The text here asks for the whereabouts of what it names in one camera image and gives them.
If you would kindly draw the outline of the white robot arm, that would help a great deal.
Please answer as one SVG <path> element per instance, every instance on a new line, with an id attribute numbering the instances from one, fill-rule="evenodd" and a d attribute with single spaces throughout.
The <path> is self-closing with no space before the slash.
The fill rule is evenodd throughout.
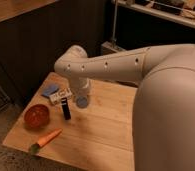
<path id="1" fill-rule="evenodd" d="M 54 64 L 75 95 L 90 79 L 133 82 L 135 171 L 195 171 L 195 44 L 160 45 L 89 58 L 74 45 Z"/>

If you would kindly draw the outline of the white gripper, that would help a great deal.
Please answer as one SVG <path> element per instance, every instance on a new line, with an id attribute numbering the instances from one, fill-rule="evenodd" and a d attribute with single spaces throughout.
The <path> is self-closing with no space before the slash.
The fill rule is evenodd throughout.
<path id="1" fill-rule="evenodd" d="M 75 97 L 86 97 L 90 92 L 90 80 L 74 78 L 70 81 L 70 89 Z"/>

